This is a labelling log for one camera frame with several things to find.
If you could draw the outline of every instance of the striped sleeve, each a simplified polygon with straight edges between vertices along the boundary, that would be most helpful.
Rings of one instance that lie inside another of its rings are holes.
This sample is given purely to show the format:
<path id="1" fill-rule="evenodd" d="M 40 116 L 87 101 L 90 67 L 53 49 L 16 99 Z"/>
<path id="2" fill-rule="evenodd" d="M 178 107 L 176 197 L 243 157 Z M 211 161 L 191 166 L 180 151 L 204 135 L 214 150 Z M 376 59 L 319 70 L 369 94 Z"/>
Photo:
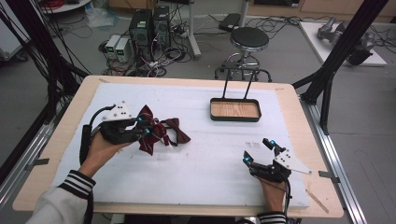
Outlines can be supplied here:
<path id="1" fill-rule="evenodd" d="M 286 223 L 286 216 L 282 212 L 269 212 L 269 213 L 261 213 L 258 214 L 257 217 L 260 220 L 260 223 Z"/>
<path id="2" fill-rule="evenodd" d="M 88 199 L 96 182 L 78 171 L 71 170 L 59 188 L 69 191 L 81 199 Z"/>

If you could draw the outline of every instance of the aluminum frame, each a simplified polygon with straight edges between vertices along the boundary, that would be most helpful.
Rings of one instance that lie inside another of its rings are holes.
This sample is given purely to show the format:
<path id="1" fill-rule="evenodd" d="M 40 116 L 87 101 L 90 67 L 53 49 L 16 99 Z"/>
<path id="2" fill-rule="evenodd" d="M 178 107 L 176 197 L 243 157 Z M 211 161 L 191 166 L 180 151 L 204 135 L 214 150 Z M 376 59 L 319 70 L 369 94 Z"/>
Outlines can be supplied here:
<path id="1" fill-rule="evenodd" d="M 15 164 L 14 168 L 7 176 L 7 179 L 0 187 L 0 211 L 4 208 L 9 197 L 21 183 L 25 175 L 30 172 L 28 168 L 34 164 L 36 158 L 40 155 L 41 151 L 50 140 L 50 137 L 55 130 L 55 124 L 53 121 L 54 120 L 49 124 L 41 126 L 29 147 L 22 154 L 21 158 L 18 160 L 17 164 Z"/>
<path id="2" fill-rule="evenodd" d="M 331 169 L 332 175 L 338 177 L 340 183 L 335 183 L 334 185 L 338 188 L 339 193 L 341 193 L 346 209 L 349 213 L 351 221 L 354 224 L 366 224 L 366 218 L 361 210 L 358 199 L 353 192 L 353 189 L 345 173 L 343 164 L 338 157 L 337 151 L 335 150 L 332 139 L 327 135 L 323 129 L 320 127 L 320 112 L 316 105 L 309 105 L 306 102 L 301 102 L 302 105 L 306 106 L 311 116 L 313 125 L 317 131 L 318 138 L 320 140 L 322 151 L 326 157 L 329 168 Z"/>

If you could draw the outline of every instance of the sleeve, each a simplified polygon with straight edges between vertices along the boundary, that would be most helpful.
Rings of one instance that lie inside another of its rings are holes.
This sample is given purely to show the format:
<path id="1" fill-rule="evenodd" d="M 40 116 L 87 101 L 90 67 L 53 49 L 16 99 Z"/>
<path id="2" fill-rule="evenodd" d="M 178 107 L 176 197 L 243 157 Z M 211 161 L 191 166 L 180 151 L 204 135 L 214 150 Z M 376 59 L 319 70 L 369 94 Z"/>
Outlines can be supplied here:
<path id="1" fill-rule="evenodd" d="M 257 215 L 260 223 L 286 223 L 286 216 L 283 212 L 268 212 L 268 213 L 260 213 Z"/>
<path id="2" fill-rule="evenodd" d="M 58 187 L 44 192 L 35 205 L 27 224 L 82 223 L 87 208 L 88 194 L 95 181 L 77 171 L 70 171 Z"/>

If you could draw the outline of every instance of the metal bracket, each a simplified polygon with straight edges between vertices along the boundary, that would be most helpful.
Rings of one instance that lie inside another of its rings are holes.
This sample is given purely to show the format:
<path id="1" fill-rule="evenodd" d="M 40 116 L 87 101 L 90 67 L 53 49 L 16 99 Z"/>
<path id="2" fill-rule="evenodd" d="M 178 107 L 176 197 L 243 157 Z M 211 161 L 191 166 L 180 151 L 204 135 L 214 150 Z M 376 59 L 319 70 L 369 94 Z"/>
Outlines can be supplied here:
<path id="1" fill-rule="evenodd" d="M 33 161 L 31 164 L 26 164 L 25 168 L 23 170 L 25 171 L 32 171 L 33 167 L 37 165 L 47 165 L 50 162 L 49 158 L 46 159 L 38 159 Z"/>
<path id="2" fill-rule="evenodd" d="M 319 176 L 330 178 L 334 184 L 341 183 L 340 177 L 335 177 L 332 174 L 330 174 L 329 172 L 324 172 L 324 171 L 318 171 L 318 172 L 319 172 Z"/>
<path id="3" fill-rule="evenodd" d="M 124 120 L 130 119 L 132 117 L 131 112 L 129 112 L 128 105 L 125 101 L 122 101 L 118 105 L 114 106 L 106 115 L 102 117 L 102 121 L 114 121 L 114 120 Z"/>
<path id="4" fill-rule="evenodd" d="M 312 174 L 312 171 L 288 149 L 277 155 L 275 161 L 286 169 L 308 175 Z"/>

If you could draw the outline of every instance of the black stool seat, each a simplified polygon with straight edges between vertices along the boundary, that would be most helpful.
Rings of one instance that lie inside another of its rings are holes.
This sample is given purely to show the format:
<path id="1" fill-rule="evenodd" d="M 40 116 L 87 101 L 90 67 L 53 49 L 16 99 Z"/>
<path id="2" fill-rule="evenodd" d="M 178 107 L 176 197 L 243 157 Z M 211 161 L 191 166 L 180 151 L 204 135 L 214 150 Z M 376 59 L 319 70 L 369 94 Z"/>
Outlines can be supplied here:
<path id="1" fill-rule="evenodd" d="M 231 40 L 234 45 L 250 48 L 261 49 L 268 45 L 268 35 L 256 28 L 242 27 L 231 32 Z"/>

